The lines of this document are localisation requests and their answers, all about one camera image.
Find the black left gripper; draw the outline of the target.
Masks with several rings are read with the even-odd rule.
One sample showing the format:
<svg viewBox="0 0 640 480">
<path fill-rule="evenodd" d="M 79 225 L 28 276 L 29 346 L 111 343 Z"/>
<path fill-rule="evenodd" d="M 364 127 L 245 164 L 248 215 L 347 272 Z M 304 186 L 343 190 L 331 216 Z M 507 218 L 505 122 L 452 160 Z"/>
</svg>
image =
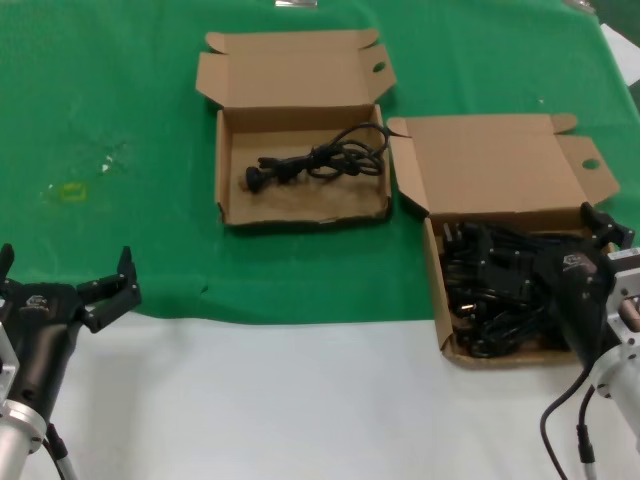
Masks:
<svg viewBox="0 0 640 480">
<path fill-rule="evenodd" d="M 5 243 L 0 253 L 1 323 L 19 363 L 8 398 L 49 416 L 82 322 L 98 333 L 140 305 L 137 271 L 128 246 L 122 249 L 115 274 L 76 288 L 12 281 L 8 274 L 13 262 L 13 247 Z"/>
</svg>

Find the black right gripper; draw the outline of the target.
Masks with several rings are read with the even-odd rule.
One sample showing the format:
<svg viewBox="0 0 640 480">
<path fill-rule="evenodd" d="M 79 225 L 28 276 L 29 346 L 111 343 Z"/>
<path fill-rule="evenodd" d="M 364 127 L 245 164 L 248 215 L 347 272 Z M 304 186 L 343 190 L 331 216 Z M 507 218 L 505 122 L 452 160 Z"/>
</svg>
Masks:
<svg viewBox="0 0 640 480">
<path fill-rule="evenodd" d="M 599 248 L 610 243 L 618 248 L 632 246 L 633 230 L 589 202 L 581 204 L 580 216 Z M 478 284 L 510 301 L 534 302 L 532 270 L 541 247 L 542 241 L 533 235 L 499 225 L 478 225 L 475 232 Z M 612 287 L 611 269 L 605 256 L 584 243 L 549 247 L 536 257 L 536 280 L 547 312 L 567 345 L 582 365 L 593 365 L 605 347 L 614 345 L 611 334 L 602 327 Z"/>
</svg>

